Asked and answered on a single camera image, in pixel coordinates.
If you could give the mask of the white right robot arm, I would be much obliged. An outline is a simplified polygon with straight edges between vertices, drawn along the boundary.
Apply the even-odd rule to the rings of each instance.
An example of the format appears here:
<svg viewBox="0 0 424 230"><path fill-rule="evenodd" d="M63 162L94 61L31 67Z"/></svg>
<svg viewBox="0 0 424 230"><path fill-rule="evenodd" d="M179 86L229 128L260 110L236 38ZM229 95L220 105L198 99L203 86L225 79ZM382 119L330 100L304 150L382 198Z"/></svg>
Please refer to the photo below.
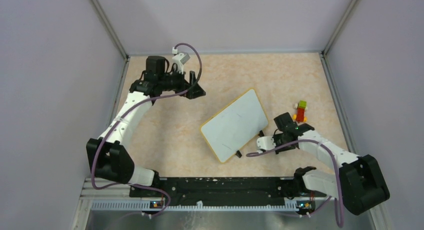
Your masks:
<svg viewBox="0 0 424 230"><path fill-rule="evenodd" d="M354 215L389 200L391 194L378 161L371 155L359 156L321 136L309 124L297 124L288 112L274 118L280 131L271 138L271 148L287 151L298 148L334 169L334 174L309 168L293 182L300 196L312 190L342 198L344 207Z"/></svg>

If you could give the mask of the yellow framed whiteboard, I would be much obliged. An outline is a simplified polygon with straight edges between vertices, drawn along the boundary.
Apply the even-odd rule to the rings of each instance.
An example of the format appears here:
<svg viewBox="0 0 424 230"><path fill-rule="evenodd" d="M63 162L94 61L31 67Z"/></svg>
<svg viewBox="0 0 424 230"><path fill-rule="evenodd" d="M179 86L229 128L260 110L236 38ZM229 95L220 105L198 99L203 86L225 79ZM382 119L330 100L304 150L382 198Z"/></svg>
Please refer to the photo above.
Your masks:
<svg viewBox="0 0 424 230"><path fill-rule="evenodd" d="M254 88L246 90L200 126L200 132L220 163L237 155L269 124Z"/></svg>

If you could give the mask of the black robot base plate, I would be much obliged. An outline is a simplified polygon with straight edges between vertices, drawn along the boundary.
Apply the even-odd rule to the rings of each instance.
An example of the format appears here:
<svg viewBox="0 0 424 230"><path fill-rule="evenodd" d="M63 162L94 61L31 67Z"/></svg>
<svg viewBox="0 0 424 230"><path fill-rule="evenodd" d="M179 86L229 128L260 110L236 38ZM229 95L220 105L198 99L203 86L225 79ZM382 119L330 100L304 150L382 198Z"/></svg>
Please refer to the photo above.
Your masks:
<svg viewBox="0 0 424 230"><path fill-rule="evenodd" d="M295 198L311 196L291 177L161 177L153 190L132 187L129 196L162 199L171 197L171 206L280 206Z"/></svg>

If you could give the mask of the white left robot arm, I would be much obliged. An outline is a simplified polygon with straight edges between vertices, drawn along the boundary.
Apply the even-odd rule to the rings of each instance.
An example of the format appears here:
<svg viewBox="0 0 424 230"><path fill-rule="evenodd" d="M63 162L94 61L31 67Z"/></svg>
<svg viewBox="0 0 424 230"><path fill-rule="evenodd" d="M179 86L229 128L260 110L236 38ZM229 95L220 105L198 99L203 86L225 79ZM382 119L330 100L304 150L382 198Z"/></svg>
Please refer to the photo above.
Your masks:
<svg viewBox="0 0 424 230"><path fill-rule="evenodd" d="M86 144L92 178L103 178L121 184L138 184L147 196L160 191L155 171L136 166L127 151L132 136L144 114L156 100L163 99L163 92L170 96L195 99L206 95L198 85L200 75L190 71L185 79L184 64L190 59L188 53L176 53L169 62L162 56L149 56L141 78L135 80L120 111L107 129Z"/></svg>

